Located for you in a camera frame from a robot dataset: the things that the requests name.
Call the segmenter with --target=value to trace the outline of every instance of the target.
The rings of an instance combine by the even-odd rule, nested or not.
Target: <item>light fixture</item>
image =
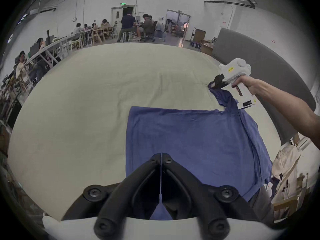
[[[8,44],[8,43],[10,43],[10,41],[11,41],[11,39],[12,39],[12,36],[13,36],[13,35],[14,35],[13,33],[10,35],[10,37],[9,37],[9,40],[8,40],[7,44]]]

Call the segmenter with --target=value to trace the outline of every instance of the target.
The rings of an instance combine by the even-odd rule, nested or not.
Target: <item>doorway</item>
[[[114,26],[114,24],[117,22],[117,26],[115,28],[116,35],[119,34],[122,28],[122,23],[121,23],[122,17],[127,15],[129,12],[134,14],[134,8],[135,8],[135,5],[119,6],[119,7],[111,8],[111,25]]]
[[[191,16],[180,11],[167,10],[166,22],[164,29],[168,35],[182,38],[186,37]]]

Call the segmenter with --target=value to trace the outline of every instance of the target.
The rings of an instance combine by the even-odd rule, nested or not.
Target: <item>computer monitor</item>
[[[39,44],[35,43],[33,46],[30,47],[30,56],[32,57],[39,51]]]
[[[52,43],[52,40],[53,40],[53,39],[54,39],[54,35],[51,35],[51,36],[50,36],[50,43]],[[46,44],[46,46],[49,45],[48,38],[46,38],[45,44]]]

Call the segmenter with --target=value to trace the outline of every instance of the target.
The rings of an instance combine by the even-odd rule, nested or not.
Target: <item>desk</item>
[[[98,42],[102,43],[102,40],[101,40],[100,35],[99,35],[99,31],[102,31],[102,32],[104,32],[104,30],[107,31],[107,32],[104,32],[102,34],[103,41],[106,41],[106,38],[105,38],[104,35],[105,34],[109,34],[109,29],[112,29],[112,27],[101,26],[101,27],[98,27],[98,28],[91,29],[92,30],[92,44],[94,44],[94,35],[97,36]]]
[[[53,62],[55,61],[56,63],[58,63],[58,61],[56,60],[56,58],[54,58],[54,56],[49,52],[50,50],[54,50],[57,47],[61,47],[60,52],[58,53],[59,58],[62,60],[65,55],[63,52],[67,52],[68,53],[68,40],[73,38],[75,36],[75,34],[71,34],[69,36],[63,37],[53,43],[51,43],[50,45],[44,47],[43,49],[39,50],[37,53],[35,53],[30,59],[28,59],[26,61],[26,63],[24,64],[24,66],[28,65],[30,62],[32,62],[35,58],[37,58],[38,56],[40,56],[42,59],[44,59],[44,61],[50,66],[50,68],[53,67]],[[49,62],[45,57],[43,57],[41,54],[45,52],[50,58],[51,58],[51,62]]]
[[[222,110],[207,88],[218,65],[207,54],[163,44],[78,50],[50,70],[24,103],[9,144],[10,169],[30,198],[60,220],[85,187],[125,178],[131,106]],[[227,89],[241,101],[236,89]],[[247,112],[273,161],[280,148],[276,128],[260,103]]]

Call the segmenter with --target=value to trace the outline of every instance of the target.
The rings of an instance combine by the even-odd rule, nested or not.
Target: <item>hand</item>
[[[240,94],[240,96],[242,96],[242,93],[237,86],[239,83],[244,83],[244,85],[246,87],[248,87],[248,89],[252,95],[255,95],[256,93],[258,93],[258,87],[257,87],[258,80],[257,79],[250,77],[250,76],[241,75],[233,82],[232,88],[236,88],[238,93]]]

